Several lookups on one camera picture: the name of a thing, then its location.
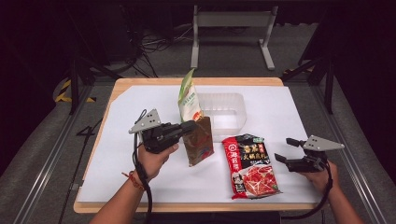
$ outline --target cable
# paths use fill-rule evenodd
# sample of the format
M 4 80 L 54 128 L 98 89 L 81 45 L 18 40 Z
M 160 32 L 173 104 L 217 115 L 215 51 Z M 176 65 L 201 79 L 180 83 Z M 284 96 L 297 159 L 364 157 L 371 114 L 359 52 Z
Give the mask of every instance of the cable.
M 82 147 L 82 150 L 79 153 L 78 163 L 77 163 L 75 172 L 73 173 L 73 177 L 72 177 L 72 179 L 70 181 L 70 187 L 67 190 L 67 194 L 66 194 L 66 197 L 64 199 L 64 207 L 62 208 L 61 216 L 59 217 L 59 221 L 58 221 L 59 224 L 62 223 L 62 220 L 64 218 L 64 210 L 66 209 L 67 202 L 69 200 L 69 195 L 70 195 L 70 191 L 72 190 L 72 185 L 74 184 L 74 181 L 76 180 L 76 175 L 77 175 L 77 172 L 78 172 L 79 165 L 81 164 L 81 160 L 82 160 L 82 156 L 84 154 L 85 147 L 87 146 L 88 140 L 90 139 L 90 137 L 92 135 L 94 135 L 94 133 L 92 133 L 93 130 L 95 130 L 96 126 L 98 126 L 102 122 L 102 120 L 103 120 L 103 118 L 99 119 L 99 121 L 96 122 L 96 124 L 93 127 L 87 126 L 85 129 L 83 129 L 82 131 L 77 133 L 77 135 L 85 135 L 84 146 Z
M 192 29 L 192 26 L 189 28 L 189 29 L 187 29 L 183 34 L 181 34 L 180 36 L 178 36 L 178 37 L 174 37 L 173 38 L 173 41 L 171 42 L 171 43 L 169 43 L 166 47 L 164 47 L 163 49 L 161 49 L 161 46 L 162 46 L 162 43 L 166 43 L 167 42 L 167 40 L 166 39 L 154 39 L 154 40 L 150 40 L 150 42 L 145 42 L 145 43 L 143 43 L 142 44 L 142 47 L 144 48 L 144 49 L 151 49 L 151 48 L 147 48 L 146 46 L 147 45 L 153 45 L 153 44 L 157 44 L 157 47 L 156 48 L 154 48 L 154 49 L 151 49 L 151 50 L 153 50 L 153 51 L 151 51 L 151 52 L 154 52 L 154 51 L 163 51 L 163 50 L 165 50 L 165 49 L 167 49 L 167 48 L 169 48 L 171 45 L 173 45 L 173 44 L 175 44 L 175 43 L 179 43 L 179 42 L 181 42 L 181 41 L 183 41 L 183 40 L 185 40 L 185 39 L 188 39 L 188 40 L 192 40 L 191 38 L 187 38 L 187 37 L 184 37 L 184 35 L 186 35 L 189 31 L 191 31 L 191 29 Z
M 152 73 L 154 74 L 154 76 L 155 76 L 155 77 L 158 77 L 158 76 L 157 76 L 157 73 L 155 72 L 154 67 L 152 66 L 151 62 L 149 61 L 149 56 L 147 55 L 147 53 L 146 53 L 145 51 L 143 51 L 143 56 L 144 56 L 145 59 L 147 60 L 148 65 L 149 65 L 149 67 L 151 68 L 151 71 L 152 71 Z
M 145 77 L 151 77 L 149 74 L 147 74 L 145 71 L 143 71 L 143 69 L 140 68 L 140 66 L 138 64 L 134 65 L 133 68 L 139 72 L 140 74 L 142 74 Z
M 141 120 L 143 117 L 145 117 L 147 113 L 147 110 L 144 109 L 142 111 L 142 113 L 140 114 L 139 119 L 135 122 L 135 124 Z M 146 213 L 146 217 L 145 217 L 145 224 L 149 224 L 150 223 L 150 219 L 151 219 L 151 210 L 152 210 L 152 195 L 151 195 L 151 188 L 149 187 L 149 183 L 147 182 L 148 179 L 148 175 L 146 173 L 145 167 L 143 166 L 142 163 L 140 163 L 139 159 L 138 159 L 138 147 L 140 145 L 137 144 L 137 133 L 134 134 L 134 154 L 133 154 L 133 162 L 134 162 L 134 168 L 137 171 L 137 174 L 139 175 L 139 179 L 143 184 L 143 187 L 146 190 L 146 193 L 148 195 L 148 211 Z
M 326 214 L 324 213 L 324 210 L 321 210 L 321 214 L 322 214 L 322 224 L 326 223 Z
M 113 72 L 113 73 L 115 73 L 115 74 L 117 74 L 117 75 L 119 75 L 120 73 L 125 72 L 125 71 L 127 71 L 128 69 L 130 69 L 130 68 L 134 65 L 135 62 L 136 62 L 136 60 L 133 60 L 133 61 L 131 61 L 131 62 L 127 62 L 127 64 L 124 65 L 123 67 L 116 68 L 116 69 L 110 70 L 110 71 Z M 92 71 L 92 72 L 93 72 L 94 75 L 96 75 L 96 76 L 98 76 L 98 77 L 99 77 L 99 76 L 107 76 L 105 73 L 100 72 L 100 71 Z
M 321 161 L 320 164 L 322 164 L 326 168 L 327 173 L 329 175 L 325 193 L 323 194 L 323 197 L 322 197 L 320 203 L 315 208 L 313 208 L 311 211 L 309 211 L 303 215 L 295 216 L 295 217 L 281 217 L 281 219 L 293 219 L 294 220 L 294 219 L 302 219 L 302 218 L 310 217 L 310 216 L 314 215 L 323 206 L 323 204 L 326 203 L 326 201 L 329 197 L 330 190 L 332 189 L 332 172 L 330 170 L 329 163 L 327 163 L 327 162 L 324 163 L 323 161 Z

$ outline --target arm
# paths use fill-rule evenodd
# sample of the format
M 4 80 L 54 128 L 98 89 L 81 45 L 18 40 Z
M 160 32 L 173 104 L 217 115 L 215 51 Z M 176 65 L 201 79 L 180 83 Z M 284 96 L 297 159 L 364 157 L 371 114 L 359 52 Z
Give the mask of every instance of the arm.
M 146 151 L 144 146 L 139 147 L 138 159 L 145 167 L 148 174 L 148 182 L 158 175 L 163 164 L 168 160 L 169 155 L 178 149 L 178 144 L 169 147 L 160 154 L 152 154 Z M 132 176 L 137 184 L 142 186 L 142 182 L 133 172 Z M 134 212 L 140 204 L 144 191 L 134 186 L 134 183 L 127 179 L 117 193 L 99 210 L 91 224 L 97 223 L 131 223 Z
M 329 193 L 329 204 L 336 222 L 338 224 L 363 223 L 340 188 L 336 165 L 330 161 L 329 165 L 332 172 L 332 189 Z M 327 171 L 319 173 L 301 173 L 301 175 L 304 175 L 308 180 L 310 180 L 317 190 L 324 193 L 328 180 Z

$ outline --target hot pot seasoning package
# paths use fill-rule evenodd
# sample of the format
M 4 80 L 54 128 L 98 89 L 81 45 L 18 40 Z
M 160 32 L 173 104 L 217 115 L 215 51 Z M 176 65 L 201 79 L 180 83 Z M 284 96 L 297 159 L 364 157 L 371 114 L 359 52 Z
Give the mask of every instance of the hot pot seasoning package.
M 278 194 L 264 139 L 251 134 L 222 141 L 231 172 L 232 199 L 258 199 Z

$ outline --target wooden table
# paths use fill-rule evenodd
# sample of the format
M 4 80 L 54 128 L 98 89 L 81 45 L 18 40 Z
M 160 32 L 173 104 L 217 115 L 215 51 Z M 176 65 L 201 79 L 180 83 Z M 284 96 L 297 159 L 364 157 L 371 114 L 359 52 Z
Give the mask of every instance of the wooden table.
M 122 78 L 119 79 L 109 98 L 109 103 L 101 124 L 98 136 L 93 146 L 90 161 L 83 179 L 90 167 L 92 156 L 98 147 L 101 135 L 109 113 L 109 106 L 122 93 L 136 85 L 179 85 L 182 78 Z M 283 86 L 277 77 L 197 77 L 193 80 L 198 85 L 214 86 Z M 74 203 L 77 213 L 96 213 L 105 203 Z M 153 203 L 153 212 L 212 212 L 212 211 L 280 211 L 280 210 L 305 210 L 312 209 L 314 203 Z M 146 212 L 147 203 L 141 203 L 137 212 Z

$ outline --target food package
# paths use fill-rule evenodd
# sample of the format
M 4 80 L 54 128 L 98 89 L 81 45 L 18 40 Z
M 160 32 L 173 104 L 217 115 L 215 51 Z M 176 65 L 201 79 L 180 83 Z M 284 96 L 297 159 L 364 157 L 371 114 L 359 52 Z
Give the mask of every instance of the food package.
M 222 141 L 231 172 L 232 199 L 258 199 L 278 194 L 264 139 L 251 134 Z
M 178 108 L 181 121 L 195 120 L 197 128 L 183 135 L 189 165 L 194 166 L 214 153 L 210 117 L 205 117 L 199 106 L 198 94 L 192 83 L 194 69 L 183 78 L 178 95 Z

